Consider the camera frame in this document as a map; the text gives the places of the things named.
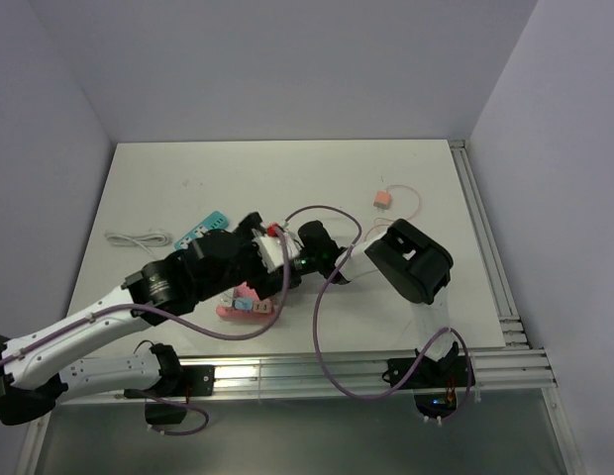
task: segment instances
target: gray floor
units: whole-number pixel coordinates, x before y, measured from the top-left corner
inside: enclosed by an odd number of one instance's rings
[[[482,397],[442,428],[418,420],[408,395],[208,403],[212,424],[189,437],[146,431],[141,405],[61,407],[37,473],[564,473],[540,391]]]

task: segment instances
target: metal frame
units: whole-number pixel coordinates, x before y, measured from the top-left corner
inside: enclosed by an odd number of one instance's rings
[[[506,343],[505,348],[500,350],[479,349],[471,353],[477,378],[475,397],[478,399],[481,391],[542,389],[561,446],[566,470],[573,474],[584,473],[560,404],[556,379],[547,354],[542,349],[531,348],[516,310],[469,166],[465,142],[450,142],[450,146]],[[327,359],[330,369],[344,386],[359,394],[374,394],[384,389],[381,374],[386,367],[386,359],[410,354],[411,352],[406,351],[334,353],[329,354]],[[216,366],[214,393],[209,398],[203,398],[206,401],[343,396],[325,378],[313,356],[183,357],[181,364]],[[416,392],[421,394],[434,391]],[[76,399],[66,404],[141,404],[142,402],[143,400],[124,399],[122,392],[112,392]],[[49,420],[50,415],[47,415],[30,423],[17,474],[34,474]]]

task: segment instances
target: teal power strip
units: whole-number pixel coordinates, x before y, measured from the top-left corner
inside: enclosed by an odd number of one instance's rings
[[[187,249],[190,242],[201,238],[204,233],[211,230],[224,230],[228,227],[228,218],[223,213],[213,211],[201,223],[190,230],[185,236],[175,242],[175,249]]]

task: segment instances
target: white cable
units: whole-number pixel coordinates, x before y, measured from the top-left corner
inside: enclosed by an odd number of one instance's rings
[[[105,239],[111,245],[118,247],[140,247],[150,257],[158,260],[158,257],[149,247],[164,247],[172,243],[172,235],[169,233],[155,231],[144,235],[123,235],[121,233],[105,233]]]

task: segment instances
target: white table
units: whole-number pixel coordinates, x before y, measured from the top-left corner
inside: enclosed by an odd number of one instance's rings
[[[423,198],[415,226],[443,245],[455,266],[448,288],[453,327],[472,348],[505,342],[453,159],[445,141],[190,142],[118,145],[70,304],[73,313],[97,301],[149,257],[139,248],[113,247],[106,231],[140,234],[162,229],[179,238],[214,210],[235,225],[251,211],[281,221],[310,204],[328,204],[356,216],[365,230],[376,217],[406,217],[417,199],[393,190],[391,209],[372,206],[375,192],[391,184],[414,187]],[[348,244],[355,227],[342,216],[312,211],[292,220],[321,220]],[[154,248],[162,257],[172,247]],[[167,322],[96,351],[130,353],[142,339],[172,344],[180,355],[310,353],[311,315],[319,275],[291,291],[277,325],[248,341],[215,340]],[[380,273],[348,286],[332,286],[321,306],[320,337],[326,351],[410,349],[420,343],[411,305]],[[227,323],[215,313],[218,298],[200,303],[188,320],[222,333],[247,333],[251,325]]]

